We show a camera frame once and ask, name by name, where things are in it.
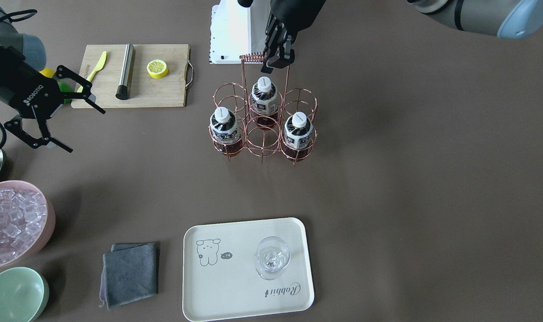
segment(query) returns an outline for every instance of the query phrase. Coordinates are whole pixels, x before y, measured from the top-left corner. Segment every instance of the robotiq logo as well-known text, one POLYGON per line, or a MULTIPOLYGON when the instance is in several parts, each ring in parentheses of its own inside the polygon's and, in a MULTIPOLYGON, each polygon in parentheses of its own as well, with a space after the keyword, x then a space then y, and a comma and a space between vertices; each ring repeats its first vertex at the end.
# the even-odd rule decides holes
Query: robotiq logo
POLYGON ((301 291, 301 284, 294 282, 287 288, 266 289, 265 297, 281 296, 281 295, 296 295, 301 291))
POLYGON ((27 97, 25 100, 23 100, 23 102, 24 102, 25 104, 27 104, 27 106, 30 106, 31 100, 34 99, 35 96, 37 96, 37 94, 39 94, 39 92, 40 92, 41 89, 43 89, 43 88, 44 88, 43 85, 37 86, 37 88, 36 88, 33 92, 31 92, 31 94, 29 94, 29 97, 27 97))

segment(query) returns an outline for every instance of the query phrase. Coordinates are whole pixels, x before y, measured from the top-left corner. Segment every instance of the bottle label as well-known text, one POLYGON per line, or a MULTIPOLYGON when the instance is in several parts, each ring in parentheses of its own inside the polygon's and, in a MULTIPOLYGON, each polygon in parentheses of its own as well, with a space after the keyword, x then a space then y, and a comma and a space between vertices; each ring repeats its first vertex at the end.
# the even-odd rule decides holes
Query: bottle label
POLYGON ((212 134, 218 143, 222 144, 234 144, 240 139, 240 135, 237 132, 237 126, 232 127, 228 131, 218 131, 212 128, 212 134))
POLYGON ((294 149, 304 149, 309 145, 309 141, 311 140, 311 133, 309 132, 306 135, 303 136, 291 136, 289 134, 284 136, 284 143, 288 147, 294 148, 294 149))
POLYGON ((270 100, 260 100, 258 98, 251 96, 251 106, 253 106, 254 110, 263 115, 271 115, 275 114, 277 112, 277 104, 275 103, 275 98, 277 96, 271 98, 270 100))

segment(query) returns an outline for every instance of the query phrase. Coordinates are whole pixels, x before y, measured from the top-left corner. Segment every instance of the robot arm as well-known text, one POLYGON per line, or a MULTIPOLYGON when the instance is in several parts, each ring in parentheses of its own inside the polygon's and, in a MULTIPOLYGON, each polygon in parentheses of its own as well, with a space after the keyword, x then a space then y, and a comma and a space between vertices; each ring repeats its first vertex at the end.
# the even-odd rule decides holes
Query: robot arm
MULTIPOLYGON (((253 0, 237 0, 244 7, 253 0)), ((499 38, 520 39, 543 25, 543 0, 407 0, 419 12, 443 25, 499 38)), ((295 60, 291 45, 299 31, 312 25, 325 0, 271 0, 265 29, 263 73, 295 60)))
MULTIPOLYGON (((73 149, 51 136, 46 121, 53 117, 66 98, 85 100, 102 114, 105 111, 94 102, 91 82, 65 66, 57 67, 53 79, 39 71, 45 67, 45 48, 35 36, 20 34, 12 22, 30 18, 36 10, 6 14, 0 8, 0 101, 11 106, 17 115, 4 124, 4 128, 32 148, 56 145, 67 152, 73 149), (81 93, 61 92, 57 79, 69 78, 83 86, 81 93), (34 138, 22 128, 23 119, 34 119, 41 137, 34 138)), ((5 131, 1 127, 5 141, 5 131)))
MULTIPOLYGON (((249 7, 253 0, 238 0, 241 6, 249 7)), ((271 0, 271 12, 265 29, 266 56, 262 73, 270 74, 273 68, 285 68, 295 61, 291 45, 297 33, 310 27, 315 21, 325 0, 271 0)))
POLYGON ((525 38, 543 25, 543 0, 407 1, 443 25, 498 38, 525 38))

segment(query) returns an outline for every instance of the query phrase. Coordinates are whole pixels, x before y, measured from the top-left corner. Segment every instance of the bear cartoon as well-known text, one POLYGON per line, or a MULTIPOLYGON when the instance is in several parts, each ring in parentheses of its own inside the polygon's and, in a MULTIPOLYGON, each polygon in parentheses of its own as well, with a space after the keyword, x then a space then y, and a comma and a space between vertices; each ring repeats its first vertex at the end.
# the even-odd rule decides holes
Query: bear cartoon
POLYGON ((215 265, 218 261, 218 250, 220 250, 220 239, 196 241, 196 250, 198 251, 198 258, 200 258, 200 265, 208 266, 215 265))

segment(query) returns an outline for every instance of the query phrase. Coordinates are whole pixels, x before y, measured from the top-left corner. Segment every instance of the tray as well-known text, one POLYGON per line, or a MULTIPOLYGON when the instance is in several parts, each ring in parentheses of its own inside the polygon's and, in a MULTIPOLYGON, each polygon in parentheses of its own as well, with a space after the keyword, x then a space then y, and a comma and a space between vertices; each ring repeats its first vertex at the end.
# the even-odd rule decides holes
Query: tray
POLYGON ((182 311, 192 322, 297 312, 315 298, 305 227, 297 218, 194 226, 184 235, 183 263, 182 311), (283 274, 271 281, 257 274, 253 260, 268 236, 283 239, 291 252, 283 274))
MULTIPOLYGON (((180 107, 186 104, 186 73, 188 70, 189 45, 134 45, 134 65, 130 98, 115 97, 124 59, 124 45, 87 45, 79 75, 87 78, 103 51, 106 63, 92 81, 92 93, 96 104, 104 108, 180 107), (153 79, 146 65, 153 59, 162 59, 168 65, 168 75, 153 79)), ((84 100, 73 100, 73 108, 92 108, 84 100)))

